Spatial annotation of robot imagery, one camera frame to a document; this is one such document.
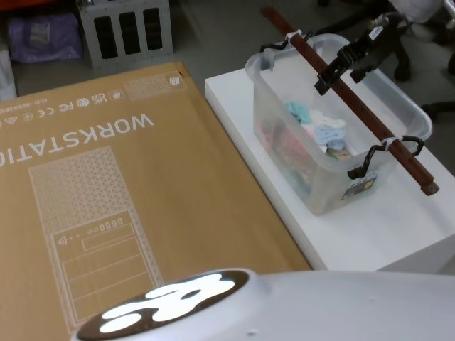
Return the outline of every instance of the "metal crate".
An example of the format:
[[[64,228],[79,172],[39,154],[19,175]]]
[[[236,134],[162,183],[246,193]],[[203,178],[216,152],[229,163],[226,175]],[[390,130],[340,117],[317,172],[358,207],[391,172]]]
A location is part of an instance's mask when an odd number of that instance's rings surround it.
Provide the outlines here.
[[[172,54],[168,0],[79,0],[94,68]]]

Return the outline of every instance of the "purple bag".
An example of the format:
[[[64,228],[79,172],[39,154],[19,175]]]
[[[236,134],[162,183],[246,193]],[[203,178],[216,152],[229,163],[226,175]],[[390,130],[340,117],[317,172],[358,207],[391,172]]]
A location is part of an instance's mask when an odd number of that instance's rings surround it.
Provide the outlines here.
[[[74,14],[13,18],[8,22],[11,59],[23,63],[82,57]]]

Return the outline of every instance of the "white light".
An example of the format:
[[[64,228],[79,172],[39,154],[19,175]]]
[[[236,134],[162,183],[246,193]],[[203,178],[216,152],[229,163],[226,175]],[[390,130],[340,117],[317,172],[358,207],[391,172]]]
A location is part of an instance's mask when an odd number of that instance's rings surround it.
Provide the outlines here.
[[[100,332],[116,332],[123,328],[129,327],[130,325],[135,324],[141,319],[141,314],[134,313],[116,318],[115,320],[109,321],[101,326]]]
[[[125,314],[141,309],[158,309],[152,316],[156,322],[179,318],[191,312],[199,303],[224,293],[235,285],[233,281],[220,281],[221,278],[220,274],[211,274],[192,281],[170,284],[152,290],[145,295],[149,300],[126,303],[102,314],[102,318],[105,320],[115,318],[115,320],[109,321],[103,327],[120,319]],[[182,297],[194,291],[198,291],[194,296],[182,299]]]

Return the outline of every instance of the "red object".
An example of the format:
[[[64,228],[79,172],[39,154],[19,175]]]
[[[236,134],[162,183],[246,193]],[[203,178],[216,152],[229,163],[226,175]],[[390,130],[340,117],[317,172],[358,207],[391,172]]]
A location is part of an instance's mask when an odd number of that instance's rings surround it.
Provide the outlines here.
[[[0,0],[0,11],[54,2],[55,0]]]

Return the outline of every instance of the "clear plastic storage bin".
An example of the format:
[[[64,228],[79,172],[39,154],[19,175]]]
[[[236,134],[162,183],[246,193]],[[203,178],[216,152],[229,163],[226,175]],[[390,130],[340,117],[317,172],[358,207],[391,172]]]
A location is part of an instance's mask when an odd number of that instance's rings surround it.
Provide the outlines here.
[[[333,34],[309,40],[326,63],[348,43]],[[253,55],[245,68],[255,84],[255,134],[313,213],[322,214],[373,193],[397,165],[390,153],[377,151],[364,178],[348,177],[347,172],[361,166],[370,147],[380,142],[333,90],[324,96],[316,91],[316,71],[294,48],[265,50]],[[418,136],[423,140],[430,136],[430,118],[382,72],[370,72],[358,84],[349,74],[350,71],[346,72],[342,80],[394,135]],[[330,122],[344,122],[343,151],[334,156],[333,149],[327,151],[320,140],[317,144],[314,122],[309,129],[299,123],[288,110],[290,103],[303,104],[313,118],[322,114]],[[410,151],[416,148],[414,144],[405,144]]]

